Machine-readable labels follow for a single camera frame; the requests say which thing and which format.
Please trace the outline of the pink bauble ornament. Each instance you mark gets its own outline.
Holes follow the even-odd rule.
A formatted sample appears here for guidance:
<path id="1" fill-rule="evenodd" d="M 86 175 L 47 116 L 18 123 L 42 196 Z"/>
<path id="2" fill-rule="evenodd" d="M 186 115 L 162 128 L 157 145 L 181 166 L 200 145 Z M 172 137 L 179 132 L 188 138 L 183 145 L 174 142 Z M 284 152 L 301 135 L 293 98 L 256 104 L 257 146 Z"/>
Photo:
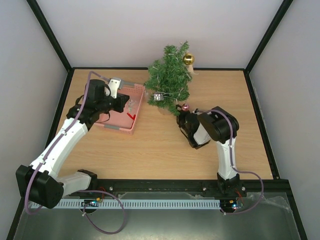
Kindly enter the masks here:
<path id="1" fill-rule="evenodd" d="M 183 103 L 181 109 L 186 112 L 190 109 L 190 106 L 188 103 Z"/>

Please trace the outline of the round wooden tree base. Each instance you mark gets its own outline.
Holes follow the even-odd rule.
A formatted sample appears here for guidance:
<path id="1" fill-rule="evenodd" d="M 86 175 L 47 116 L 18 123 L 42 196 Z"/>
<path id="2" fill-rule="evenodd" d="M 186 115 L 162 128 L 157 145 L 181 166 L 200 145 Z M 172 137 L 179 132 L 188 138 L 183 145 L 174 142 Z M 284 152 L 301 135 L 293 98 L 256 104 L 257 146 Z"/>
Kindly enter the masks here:
<path id="1" fill-rule="evenodd" d="M 164 115 L 164 116 L 172 115 L 172 113 L 167 108 L 158 107 L 157 109 L 158 109 L 159 113 Z"/>

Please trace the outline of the silver foil gift ornament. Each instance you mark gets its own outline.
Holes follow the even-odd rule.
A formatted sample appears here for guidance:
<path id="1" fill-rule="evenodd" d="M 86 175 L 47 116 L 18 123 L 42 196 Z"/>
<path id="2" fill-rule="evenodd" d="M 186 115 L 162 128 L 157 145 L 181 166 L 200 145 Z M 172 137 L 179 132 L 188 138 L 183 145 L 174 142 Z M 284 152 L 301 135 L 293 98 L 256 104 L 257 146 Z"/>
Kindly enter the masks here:
<path id="1" fill-rule="evenodd" d="M 162 92 L 155 92 L 153 94 L 153 100 L 156 101 L 156 102 L 163 101 L 164 100 L 164 94 Z"/>

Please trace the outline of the small green christmas tree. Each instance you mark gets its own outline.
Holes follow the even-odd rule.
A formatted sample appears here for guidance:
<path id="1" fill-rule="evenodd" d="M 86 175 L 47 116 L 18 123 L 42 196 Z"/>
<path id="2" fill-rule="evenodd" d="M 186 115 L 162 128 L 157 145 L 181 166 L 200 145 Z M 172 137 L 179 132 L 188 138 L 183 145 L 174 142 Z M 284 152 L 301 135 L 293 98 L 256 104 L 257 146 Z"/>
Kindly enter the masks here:
<path id="1" fill-rule="evenodd" d="M 163 56 L 148 67 L 148 80 L 144 83 L 149 93 L 147 103 L 178 116 L 176 105 L 189 98 L 189 83 L 192 75 L 187 70 L 183 57 L 188 53 L 187 41 L 179 46 L 166 45 Z"/>

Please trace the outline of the gold bauble ornament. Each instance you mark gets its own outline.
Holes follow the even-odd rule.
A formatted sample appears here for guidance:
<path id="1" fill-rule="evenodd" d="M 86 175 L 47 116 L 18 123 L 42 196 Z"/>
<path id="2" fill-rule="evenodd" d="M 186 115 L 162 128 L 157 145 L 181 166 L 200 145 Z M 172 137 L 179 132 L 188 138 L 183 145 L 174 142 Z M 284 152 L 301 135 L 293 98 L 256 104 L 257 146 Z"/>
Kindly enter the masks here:
<path id="1" fill-rule="evenodd" d="M 183 63 L 186 65 L 186 66 L 191 66 L 193 65 L 194 61 L 195 61 L 195 57 L 193 54 L 187 52 L 183 58 L 182 58 L 182 61 Z"/>

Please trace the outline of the clear led string lights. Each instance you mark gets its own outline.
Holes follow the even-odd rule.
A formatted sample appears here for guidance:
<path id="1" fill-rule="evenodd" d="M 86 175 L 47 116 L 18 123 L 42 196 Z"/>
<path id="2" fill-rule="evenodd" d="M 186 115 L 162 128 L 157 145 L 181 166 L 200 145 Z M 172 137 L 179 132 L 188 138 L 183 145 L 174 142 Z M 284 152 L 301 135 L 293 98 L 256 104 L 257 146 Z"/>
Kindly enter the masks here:
<path id="1" fill-rule="evenodd" d="M 187 41 L 180 46 L 166 45 L 163 56 L 148 67 L 148 80 L 145 88 L 153 93 L 161 92 L 169 100 L 182 102 L 189 98 L 189 86 L 192 76 L 183 63 L 183 56 L 189 50 Z"/>

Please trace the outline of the silver glitter star ornament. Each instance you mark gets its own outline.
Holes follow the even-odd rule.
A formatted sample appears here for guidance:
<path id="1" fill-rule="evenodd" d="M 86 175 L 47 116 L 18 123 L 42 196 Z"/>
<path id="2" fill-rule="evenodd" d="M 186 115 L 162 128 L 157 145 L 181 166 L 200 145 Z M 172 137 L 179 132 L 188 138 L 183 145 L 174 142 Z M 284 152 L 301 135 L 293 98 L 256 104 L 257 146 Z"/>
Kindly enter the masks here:
<path id="1" fill-rule="evenodd" d="M 134 99 L 129 99 L 125 104 L 126 110 L 128 113 L 132 113 L 136 107 L 137 101 Z"/>

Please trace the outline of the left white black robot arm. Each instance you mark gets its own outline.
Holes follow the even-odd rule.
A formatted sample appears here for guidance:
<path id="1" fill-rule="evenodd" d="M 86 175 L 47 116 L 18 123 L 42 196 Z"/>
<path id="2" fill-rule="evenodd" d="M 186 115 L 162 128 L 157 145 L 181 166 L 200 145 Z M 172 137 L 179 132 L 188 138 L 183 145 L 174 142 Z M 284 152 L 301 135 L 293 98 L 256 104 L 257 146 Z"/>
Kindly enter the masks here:
<path id="1" fill-rule="evenodd" d="M 30 211 L 30 201 L 52 209 L 64 196 L 90 187 L 96 177 L 92 172 L 79 170 L 65 177 L 58 175 L 73 148 L 100 119 L 101 114 L 124 111 L 130 97 L 118 92 L 122 85 L 123 81 L 119 78 L 112 78 L 108 82 L 88 80 L 84 95 L 69 109 L 51 143 L 29 166 L 21 165 L 17 169 L 18 188 L 27 212 Z"/>

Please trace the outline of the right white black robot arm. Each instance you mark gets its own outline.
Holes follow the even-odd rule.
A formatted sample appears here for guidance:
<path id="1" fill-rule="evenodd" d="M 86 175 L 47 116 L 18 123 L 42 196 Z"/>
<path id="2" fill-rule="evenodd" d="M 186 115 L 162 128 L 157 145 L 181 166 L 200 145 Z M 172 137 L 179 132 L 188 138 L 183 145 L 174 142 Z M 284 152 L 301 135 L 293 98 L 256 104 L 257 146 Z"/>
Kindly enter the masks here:
<path id="1" fill-rule="evenodd" d="M 235 143 L 240 128 L 238 120 L 219 106 L 207 111 L 184 110 L 181 105 L 175 107 L 179 112 L 177 125 L 192 148 L 199 149 L 211 140 L 216 143 L 217 187 L 222 195 L 229 196 L 240 182 L 239 173 L 235 170 Z"/>

